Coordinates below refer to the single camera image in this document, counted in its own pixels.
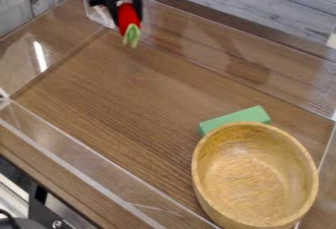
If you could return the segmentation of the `red plush strawberry toy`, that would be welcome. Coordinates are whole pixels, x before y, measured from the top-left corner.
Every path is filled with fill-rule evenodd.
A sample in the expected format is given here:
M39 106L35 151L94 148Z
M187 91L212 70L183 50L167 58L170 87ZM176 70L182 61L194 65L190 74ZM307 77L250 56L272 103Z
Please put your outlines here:
M119 31L124 40L123 43L135 48L140 40L140 19L134 5L126 2L119 7Z

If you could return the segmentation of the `green sponge block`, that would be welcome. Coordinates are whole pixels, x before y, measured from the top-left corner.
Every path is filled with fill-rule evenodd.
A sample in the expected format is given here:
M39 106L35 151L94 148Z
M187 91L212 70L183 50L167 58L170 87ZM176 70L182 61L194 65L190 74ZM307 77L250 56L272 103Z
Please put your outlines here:
M202 136L208 134L214 129L232 122L252 121L270 124L272 118L260 105L223 115L220 117L206 120L199 125L199 133Z

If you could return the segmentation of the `wooden oval bowl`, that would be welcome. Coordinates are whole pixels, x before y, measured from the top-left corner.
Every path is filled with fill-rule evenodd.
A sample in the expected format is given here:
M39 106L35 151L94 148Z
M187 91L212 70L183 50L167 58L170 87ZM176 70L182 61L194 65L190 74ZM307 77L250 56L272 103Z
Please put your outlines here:
M200 206L223 229L292 229L319 191L314 159L298 139L259 122L212 130L192 156Z

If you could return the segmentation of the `clear acrylic corner bracket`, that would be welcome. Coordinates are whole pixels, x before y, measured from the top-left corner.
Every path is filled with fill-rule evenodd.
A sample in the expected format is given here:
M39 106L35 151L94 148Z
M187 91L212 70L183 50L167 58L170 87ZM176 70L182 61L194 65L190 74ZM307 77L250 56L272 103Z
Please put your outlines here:
M90 0L84 1L84 9L87 17L91 21L96 22L98 24L103 25L110 29L116 28L115 21L110 15L108 9L104 6L90 6Z

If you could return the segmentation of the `clear acrylic front wall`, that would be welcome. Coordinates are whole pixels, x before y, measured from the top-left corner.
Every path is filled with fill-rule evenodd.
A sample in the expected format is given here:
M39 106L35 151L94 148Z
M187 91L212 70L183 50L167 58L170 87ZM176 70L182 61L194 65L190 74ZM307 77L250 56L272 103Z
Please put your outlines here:
M0 103L0 154L104 229L219 229L14 100Z

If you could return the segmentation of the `black metal table frame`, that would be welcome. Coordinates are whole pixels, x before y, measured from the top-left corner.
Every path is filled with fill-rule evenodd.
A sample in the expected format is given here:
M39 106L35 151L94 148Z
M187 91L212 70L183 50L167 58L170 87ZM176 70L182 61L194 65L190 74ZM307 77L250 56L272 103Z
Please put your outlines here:
M30 191L28 218L46 229L90 229L86 218L40 185Z

